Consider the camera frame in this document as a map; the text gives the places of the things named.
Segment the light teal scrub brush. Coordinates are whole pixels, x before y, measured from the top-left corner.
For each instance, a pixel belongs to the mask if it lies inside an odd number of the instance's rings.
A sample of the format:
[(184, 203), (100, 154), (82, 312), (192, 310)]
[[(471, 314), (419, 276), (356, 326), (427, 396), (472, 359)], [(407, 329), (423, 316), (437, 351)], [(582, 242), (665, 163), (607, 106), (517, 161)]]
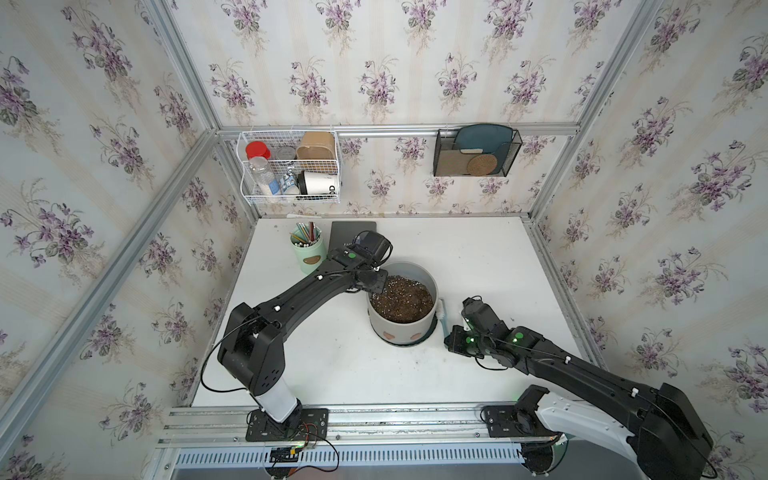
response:
[(447, 321), (446, 308), (442, 298), (437, 300), (435, 315), (441, 326), (442, 336), (447, 337), (450, 333), (450, 325)]

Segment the grey ceramic pot with soil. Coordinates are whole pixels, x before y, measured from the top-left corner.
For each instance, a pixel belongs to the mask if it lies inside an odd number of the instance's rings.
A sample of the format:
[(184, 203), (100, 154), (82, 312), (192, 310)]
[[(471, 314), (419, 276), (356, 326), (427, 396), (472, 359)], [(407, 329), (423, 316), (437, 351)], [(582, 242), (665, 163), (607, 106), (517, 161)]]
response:
[(411, 347), (435, 330), (439, 289), (434, 277), (412, 262), (385, 266), (388, 280), (382, 294), (369, 294), (367, 313), (375, 334), (384, 342)]

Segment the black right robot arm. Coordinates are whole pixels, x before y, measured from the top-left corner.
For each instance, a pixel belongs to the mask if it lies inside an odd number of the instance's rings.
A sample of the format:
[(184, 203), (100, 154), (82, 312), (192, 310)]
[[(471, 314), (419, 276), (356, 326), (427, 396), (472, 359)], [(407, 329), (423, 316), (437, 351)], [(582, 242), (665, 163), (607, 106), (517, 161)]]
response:
[(539, 379), (507, 405), (484, 406), (492, 438), (572, 435), (634, 462), (649, 479), (714, 479), (714, 442), (687, 395), (668, 383), (628, 380), (563, 350), (527, 327), (509, 328), (481, 297), (444, 328), (446, 349)]

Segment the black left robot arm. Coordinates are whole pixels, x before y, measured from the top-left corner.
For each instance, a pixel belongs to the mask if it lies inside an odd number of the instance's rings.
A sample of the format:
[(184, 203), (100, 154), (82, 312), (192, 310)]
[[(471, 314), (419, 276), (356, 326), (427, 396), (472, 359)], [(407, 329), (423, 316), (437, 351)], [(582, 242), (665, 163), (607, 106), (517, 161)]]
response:
[(302, 411), (301, 402), (282, 379), (284, 343), (336, 296), (382, 293), (388, 277), (382, 265), (392, 250), (386, 237), (363, 230), (351, 242), (330, 250), (318, 267), (288, 290), (255, 307), (241, 303), (230, 313), (217, 361), (281, 429), (297, 429)]

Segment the dark grey book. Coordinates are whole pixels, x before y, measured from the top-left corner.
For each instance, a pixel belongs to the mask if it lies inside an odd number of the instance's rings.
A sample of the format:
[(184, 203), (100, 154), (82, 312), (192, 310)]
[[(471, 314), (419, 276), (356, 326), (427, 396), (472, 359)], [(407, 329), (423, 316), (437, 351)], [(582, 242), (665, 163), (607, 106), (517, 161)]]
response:
[(328, 250), (331, 251), (337, 248), (342, 248), (347, 244), (353, 243), (359, 233), (367, 230), (376, 231), (376, 222), (359, 220), (333, 221), (330, 228)]

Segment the mint green pencil cup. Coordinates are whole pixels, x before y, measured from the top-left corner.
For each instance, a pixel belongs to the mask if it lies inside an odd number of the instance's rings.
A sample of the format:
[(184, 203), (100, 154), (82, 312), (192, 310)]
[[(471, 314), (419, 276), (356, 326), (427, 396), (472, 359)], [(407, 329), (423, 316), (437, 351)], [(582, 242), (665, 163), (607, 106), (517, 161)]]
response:
[(326, 259), (327, 246), (316, 223), (298, 222), (290, 234), (290, 241), (302, 273), (312, 273)]

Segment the white cup black rim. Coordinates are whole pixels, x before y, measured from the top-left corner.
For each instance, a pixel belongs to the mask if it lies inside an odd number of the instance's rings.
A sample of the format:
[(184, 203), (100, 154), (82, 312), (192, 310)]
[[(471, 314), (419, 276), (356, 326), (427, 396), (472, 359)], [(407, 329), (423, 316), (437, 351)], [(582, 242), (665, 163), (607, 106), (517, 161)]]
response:
[(333, 174), (302, 171), (297, 177), (300, 193), (305, 196), (337, 195), (340, 190), (339, 177)]

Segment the clear plastic bottle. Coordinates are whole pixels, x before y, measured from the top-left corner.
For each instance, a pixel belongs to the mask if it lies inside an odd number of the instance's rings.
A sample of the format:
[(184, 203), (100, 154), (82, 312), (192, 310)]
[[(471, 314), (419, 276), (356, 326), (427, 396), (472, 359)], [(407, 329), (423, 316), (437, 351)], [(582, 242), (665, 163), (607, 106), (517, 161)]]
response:
[(250, 158), (248, 162), (252, 178), (261, 194), (268, 197), (278, 196), (281, 189), (270, 162), (261, 156)]

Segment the red lidded jar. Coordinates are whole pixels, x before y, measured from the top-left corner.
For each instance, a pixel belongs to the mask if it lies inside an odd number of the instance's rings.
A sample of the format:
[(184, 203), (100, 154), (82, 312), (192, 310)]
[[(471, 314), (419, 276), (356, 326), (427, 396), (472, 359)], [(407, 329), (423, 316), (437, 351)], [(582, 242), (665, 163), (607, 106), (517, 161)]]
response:
[(271, 158), (271, 151), (269, 147), (261, 141), (252, 141), (248, 143), (245, 147), (245, 153), (248, 160), (256, 157), (264, 158), (267, 160)]

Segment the teal plate in organizer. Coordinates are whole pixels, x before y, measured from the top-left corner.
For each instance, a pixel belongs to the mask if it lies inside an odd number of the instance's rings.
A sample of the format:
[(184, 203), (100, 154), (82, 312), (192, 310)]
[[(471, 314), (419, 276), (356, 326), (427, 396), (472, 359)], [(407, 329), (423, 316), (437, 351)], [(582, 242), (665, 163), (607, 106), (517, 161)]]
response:
[(477, 150), (482, 154), (492, 154), (497, 159), (497, 167), (492, 174), (506, 176), (509, 171), (507, 158), (515, 139), (515, 130), (506, 125), (481, 123), (461, 128), (456, 134), (454, 147), (458, 150)]

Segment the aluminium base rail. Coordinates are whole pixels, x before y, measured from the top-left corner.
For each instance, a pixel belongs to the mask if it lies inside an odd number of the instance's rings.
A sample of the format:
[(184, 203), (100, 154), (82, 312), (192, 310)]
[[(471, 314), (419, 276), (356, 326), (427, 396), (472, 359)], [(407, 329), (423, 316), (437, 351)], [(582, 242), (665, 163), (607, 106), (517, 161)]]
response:
[(152, 452), (147, 479), (186, 469), (266, 469), (274, 451), (300, 451), (283, 468), (520, 464), (524, 437), (493, 438), (476, 403), (330, 405), (324, 424), (290, 441), (246, 439), (249, 406), (174, 408)]

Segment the black mesh wall organizer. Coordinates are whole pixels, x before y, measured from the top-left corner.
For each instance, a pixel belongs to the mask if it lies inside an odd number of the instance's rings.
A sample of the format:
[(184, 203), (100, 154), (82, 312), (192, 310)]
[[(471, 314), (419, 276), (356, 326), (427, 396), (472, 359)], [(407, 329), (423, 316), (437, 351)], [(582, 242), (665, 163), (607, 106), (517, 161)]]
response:
[[(435, 177), (474, 177), (467, 174), (467, 163), (473, 156), (482, 153), (480, 149), (458, 150), (454, 147), (456, 134), (461, 128), (442, 129), (437, 132), (432, 168), (432, 173)], [(507, 165), (509, 166), (508, 174), (516, 160), (518, 153), (521, 151), (523, 144), (520, 132), (517, 129), (514, 130), (515, 139), (507, 158)], [(503, 176), (502, 174), (493, 174), (492, 176), (485, 177), (505, 178), (508, 176), (508, 174), (506, 176)]]

